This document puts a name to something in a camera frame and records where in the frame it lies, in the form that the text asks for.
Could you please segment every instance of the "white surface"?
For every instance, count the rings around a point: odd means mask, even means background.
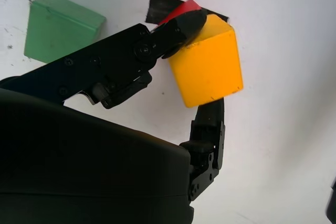
[[[71,1],[107,17],[105,36],[143,22],[148,7],[148,0]],[[196,1],[230,17],[245,89],[225,99],[224,166],[192,203],[193,223],[329,223],[324,212],[336,176],[335,0]],[[23,56],[28,0],[0,0],[0,6],[3,79],[41,63]],[[146,90],[112,110],[80,96],[67,105],[173,143],[186,141],[195,109],[184,107],[166,61],[151,73]]]

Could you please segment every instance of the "black tape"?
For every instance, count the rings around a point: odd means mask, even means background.
[[[178,6],[180,6],[184,1],[182,0],[150,0],[149,8],[146,17],[146,23],[158,24],[164,20],[169,13],[174,11]],[[212,10],[202,8],[208,12],[208,14],[216,14],[225,22],[228,21],[228,17],[222,14],[213,12]]]

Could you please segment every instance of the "yellow cube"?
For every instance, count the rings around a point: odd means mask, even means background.
[[[208,15],[200,34],[169,62],[189,108],[243,89],[235,31],[215,14]]]

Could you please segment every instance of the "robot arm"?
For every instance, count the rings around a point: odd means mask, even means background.
[[[193,11],[151,33],[138,24],[0,82],[0,222],[191,223],[190,202],[222,167],[223,99],[198,107],[180,146],[62,104],[77,93],[107,109],[122,103],[205,20]]]

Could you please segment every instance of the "green cube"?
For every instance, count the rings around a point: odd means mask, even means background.
[[[49,63],[92,44],[106,18],[69,0],[30,6],[25,56]]]

